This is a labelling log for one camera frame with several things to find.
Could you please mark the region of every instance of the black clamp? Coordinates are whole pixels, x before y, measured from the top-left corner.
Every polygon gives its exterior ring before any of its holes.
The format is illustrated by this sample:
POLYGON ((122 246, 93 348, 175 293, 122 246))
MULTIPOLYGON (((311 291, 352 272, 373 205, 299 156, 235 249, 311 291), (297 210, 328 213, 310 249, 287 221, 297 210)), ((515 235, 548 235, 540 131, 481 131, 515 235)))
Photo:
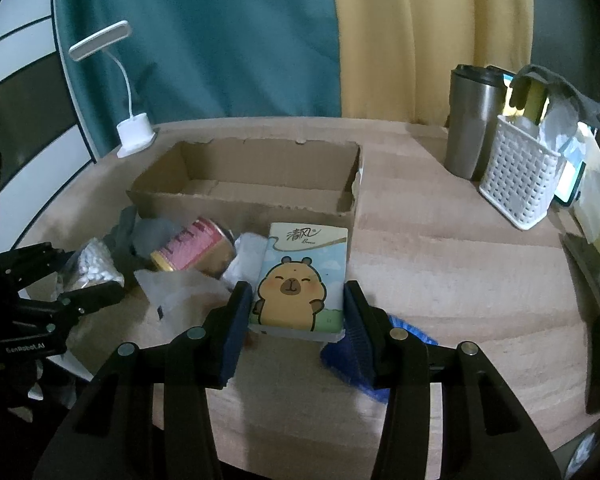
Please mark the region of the black clamp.
POLYGON ((124 297, 117 282, 65 292, 55 301, 18 295, 26 286, 61 270, 72 254, 48 242, 0 254, 0 364, 64 353, 69 330, 82 316, 124 297))
POLYGON ((221 480, 205 388, 222 389, 233 376, 251 298, 251 285, 238 282, 203 326, 167 345, 120 345, 60 425, 33 478, 153 478, 153 391, 163 383, 169 478, 221 480))
POLYGON ((345 320, 361 373, 391 388, 372 480, 425 477, 430 383, 442 384, 442 479, 560 479, 538 429, 477 344, 428 345, 394 328, 357 282, 345 286, 345 320))

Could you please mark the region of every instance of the wooden table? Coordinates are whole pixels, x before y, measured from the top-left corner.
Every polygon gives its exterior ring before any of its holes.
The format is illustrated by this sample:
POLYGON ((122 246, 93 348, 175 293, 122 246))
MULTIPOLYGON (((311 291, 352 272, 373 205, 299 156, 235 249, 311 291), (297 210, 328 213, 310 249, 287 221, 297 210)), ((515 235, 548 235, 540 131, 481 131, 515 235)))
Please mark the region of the wooden table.
MULTIPOLYGON (((560 245, 576 230, 550 211, 528 232, 514 228, 474 184, 442 166, 443 128, 386 121, 275 118, 165 124, 150 149, 114 153, 64 190, 28 233, 68 250, 102 236, 130 202, 125 189, 178 140, 283 137, 354 140, 364 171, 349 277, 370 302, 441 344, 477 342, 530 413, 550 448, 596 418, 584 412, 592 302, 560 245)), ((41 294, 33 288, 30 293, 41 294)), ((117 306, 87 316, 70 348, 95 372, 117 345, 164 342, 154 309, 136 288, 117 306)), ((323 369, 319 345, 260 336, 245 349, 208 405, 221 460, 271 478, 370 477, 384 406, 323 369)), ((162 425, 160 402, 154 421, 162 425)), ((440 391, 432 388, 428 477, 437 478, 440 391)))

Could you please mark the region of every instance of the gray towel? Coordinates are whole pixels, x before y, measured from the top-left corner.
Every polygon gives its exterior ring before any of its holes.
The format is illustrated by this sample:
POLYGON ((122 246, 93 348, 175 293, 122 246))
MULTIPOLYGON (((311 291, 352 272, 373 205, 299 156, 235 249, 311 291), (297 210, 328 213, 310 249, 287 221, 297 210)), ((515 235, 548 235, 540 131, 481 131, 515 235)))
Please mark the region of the gray towel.
POLYGON ((513 92, 509 103, 518 109, 525 107, 531 79, 545 85, 551 97, 568 100, 578 113, 578 120, 600 130, 600 103, 587 97, 561 75, 544 66, 528 64, 520 69, 511 82, 513 92))

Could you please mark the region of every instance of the desk lamp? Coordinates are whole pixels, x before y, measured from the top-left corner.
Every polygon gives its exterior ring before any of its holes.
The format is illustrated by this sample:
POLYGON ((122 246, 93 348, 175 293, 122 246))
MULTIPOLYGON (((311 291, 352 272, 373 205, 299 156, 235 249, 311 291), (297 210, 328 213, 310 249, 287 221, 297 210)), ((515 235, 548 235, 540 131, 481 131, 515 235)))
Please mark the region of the desk lamp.
POLYGON ((118 150, 118 158, 141 152, 145 148, 148 148, 155 139, 155 133, 151 128, 151 123, 146 114, 133 114, 131 107, 131 86, 129 86, 129 78, 126 75, 125 68, 120 63, 120 60, 107 50, 109 45, 124 40, 130 35, 131 26, 127 20, 123 20, 91 34, 88 38, 84 38, 69 49, 69 56, 74 61, 81 61, 101 50, 122 70, 122 75, 126 83, 126 93, 129 99, 129 118, 116 126, 120 142, 122 143, 122 147, 118 150))

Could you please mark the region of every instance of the capybara cartoon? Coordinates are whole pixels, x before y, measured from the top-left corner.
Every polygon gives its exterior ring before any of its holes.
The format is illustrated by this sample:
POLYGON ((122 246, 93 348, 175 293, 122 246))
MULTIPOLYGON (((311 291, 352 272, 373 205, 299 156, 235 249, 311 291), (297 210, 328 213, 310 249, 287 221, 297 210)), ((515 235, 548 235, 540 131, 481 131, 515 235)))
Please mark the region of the capybara cartoon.
POLYGON ((253 307, 263 325, 313 330, 315 315, 324 309, 327 289, 311 258, 294 262, 284 256, 258 286, 260 299, 253 307))

